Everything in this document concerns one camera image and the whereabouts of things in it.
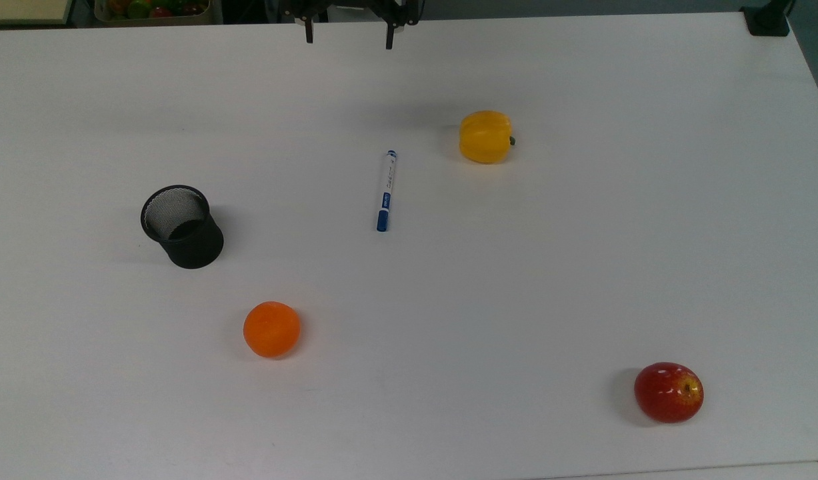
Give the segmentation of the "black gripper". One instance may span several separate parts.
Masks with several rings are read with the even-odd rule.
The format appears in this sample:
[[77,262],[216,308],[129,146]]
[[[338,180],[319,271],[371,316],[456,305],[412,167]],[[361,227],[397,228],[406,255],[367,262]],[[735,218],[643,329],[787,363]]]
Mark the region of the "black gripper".
[[385,48],[393,48],[395,30],[416,25],[423,15],[423,1],[279,1],[280,19],[305,22],[306,43],[313,43],[313,19],[329,9],[359,10],[372,13],[385,22]]

